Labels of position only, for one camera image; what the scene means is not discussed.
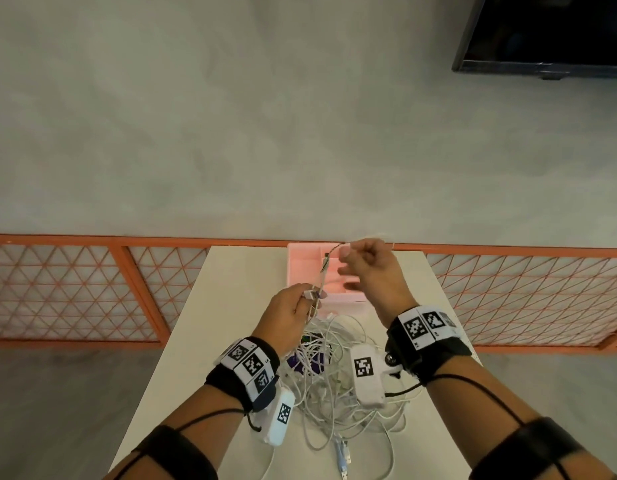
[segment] person's left hand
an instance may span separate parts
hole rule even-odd
[[[291,352],[302,338],[306,318],[313,304],[303,293],[313,288],[300,283],[283,289],[271,298],[252,336],[265,340],[279,355],[280,359]]]

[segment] tabletop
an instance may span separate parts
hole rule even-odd
[[[461,328],[424,254],[397,251],[396,255],[416,300],[422,305],[438,306]],[[285,248],[210,249],[112,466],[203,384],[212,362],[226,346],[253,331],[271,297],[285,287],[286,257]],[[342,306],[337,306],[337,311],[353,314],[369,336],[378,343],[385,342],[385,329],[370,305],[346,305],[352,308],[341,310]],[[405,415],[406,429],[391,436],[395,452],[391,478],[468,478],[471,470],[426,390],[407,406]],[[325,440],[318,431],[310,434],[313,443]],[[390,449],[384,435],[364,433],[352,440],[350,449],[352,480],[381,477],[389,467]],[[272,447],[256,440],[244,421],[224,457],[219,477],[260,479],[271,454]],[[314,452],[306,446],[301,413],[294,411],[284,443],[275,449],[266,478],[335,480],[340,478],[336,465],[334,448]]]

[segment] pink box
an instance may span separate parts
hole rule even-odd
[[[297,283],[311,283],[320,286],[322,261],[325,255],[337,246],[338,242],[290,242],[288,244],[288,259],[286,271],[287,286]],[[355,276],[340,276],[337,268],[345,266],[340,261],[340,250],[348,246],[343,244],[331,254],[324,290],[329,294],[325,303],[349,303],[366,301],[364,293],[344,288],[346,282],[359,281]]]

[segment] orange metal fence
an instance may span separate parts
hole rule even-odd
[[[160,347],[210,246],[288,241],[0,235],[0,346]],[[617,353],[617,249],[423,251],[480,352]]]

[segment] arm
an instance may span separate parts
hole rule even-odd
[[[351,250],[341,252],[346,263],[340,274],[358,276],[359,283],[347,283],[348,289],[363,291],[375,307],[382,324],[388,328],[404,311],[418,306],[398,259],[391,247],[379,239],[353,242]],[[441,366],[438,374],[456,374],[487,387],[517,416],[527,423],[540,417],[523,400],[471,357],[456,356]],[[444,424],[465,460],[474,468],[493,448],[518,430],[519,424],[488,395],[471,384],[456,379],[438,379],[427,390]],[[578,451],[562,460],[570,480],[611,480],[613,473],[589,452]],[[553,466],[539,480],[560,480],[563,476]]]
[[[299,344],[304,331],[311,302],[302,294],[311,288],[311,285],[300,284],[280,291],[272,298],[251,335],[266,341],[280,357],[287,355]],[[204,385],[161,424],[180,428],[189,421],[225,409],[237,411],[210,417],[182,430],[182,434],[204,453],[217,470],[244,417],[242,404],[236,398],[213,386]],[[129,454],[104,480],[118,480],[120,473],[134,461],[136,463],[121,476],[123,480],[171,479],[153,460],[144,457],[137,461],[137,455],[136,452]]]

